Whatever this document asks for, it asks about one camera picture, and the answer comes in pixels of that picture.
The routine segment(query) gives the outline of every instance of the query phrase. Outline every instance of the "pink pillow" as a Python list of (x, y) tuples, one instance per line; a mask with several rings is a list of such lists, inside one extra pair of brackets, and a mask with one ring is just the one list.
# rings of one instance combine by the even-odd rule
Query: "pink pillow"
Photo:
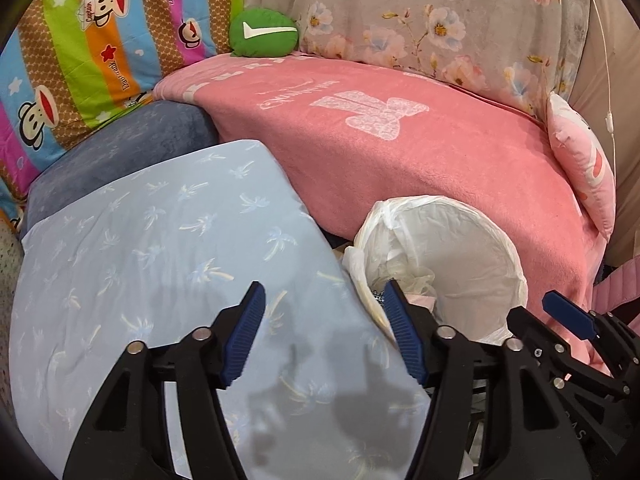
[(609, 241), (616, 219), (616, 183), (595, 134), (580, 114), (551, 92), (549, 143), (574, 191), (600, 234)]

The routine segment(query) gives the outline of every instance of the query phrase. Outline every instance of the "plastic bag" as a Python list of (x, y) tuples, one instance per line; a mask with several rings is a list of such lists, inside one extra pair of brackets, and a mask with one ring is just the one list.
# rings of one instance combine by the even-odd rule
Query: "plastic bag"
[(475, 341), (501, 344), (511, 336), (508, 311), (527, 304), (527, 281), (509, 237), (482, 212), (443, 196), (376, 202), (342, 263), (391, 341), (372, 288), (394, 276), (405, 293), (415, 287), (424, 297), (436, 295), (436, 320)]

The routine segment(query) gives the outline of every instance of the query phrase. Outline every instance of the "pink fleece blanket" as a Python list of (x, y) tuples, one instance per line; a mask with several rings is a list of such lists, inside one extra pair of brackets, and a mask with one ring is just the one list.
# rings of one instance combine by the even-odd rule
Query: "pink fleece blanket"
[(541, 299), (553, 288), (590, 304), (605, 241), (524, 114), (423, 76), (303, 56), (215, 56), (154, 96), (203, 107), (222, 141), (261, 140), (329, 232), (353, 239), (377, 200), (449, 196), (513, 240), (537, 316), (547, 320)]

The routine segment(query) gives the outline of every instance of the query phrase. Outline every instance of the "cord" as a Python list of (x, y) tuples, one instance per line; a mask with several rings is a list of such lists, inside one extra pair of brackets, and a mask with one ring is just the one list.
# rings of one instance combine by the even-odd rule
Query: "cord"
[(602, 35), (602, 46), (604, 47), (604, 64), (607, 69), (607, 92), (609, 95), (609, 111), (605, 117), (605, 123), (607, 125), (607, 131), (611, 135), (611, 143), (613, 145), (613, 179), (616, 180), (616, 137), (613, 135), (613, 114), (611, 113), (611, 78), (609, 76), (609, 56), (607, 56), (607, 41), (604, 36), (604, 27), (602, 26), (602, 19), (600, 18), (600, 10), (596, 0), (593, 1), (593, 7), (596, 9), (596, 15), (598, 22), (600, 23), (600, 33)]

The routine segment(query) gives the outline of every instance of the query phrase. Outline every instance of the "green plush toy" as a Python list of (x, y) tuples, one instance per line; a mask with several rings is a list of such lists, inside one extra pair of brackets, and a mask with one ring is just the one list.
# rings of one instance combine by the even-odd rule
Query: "green plush toy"
[(229, 44), (232, 56), (284, 57), (298, 44), (298, 30), (276, 10), (244, 10), (229, 26)]

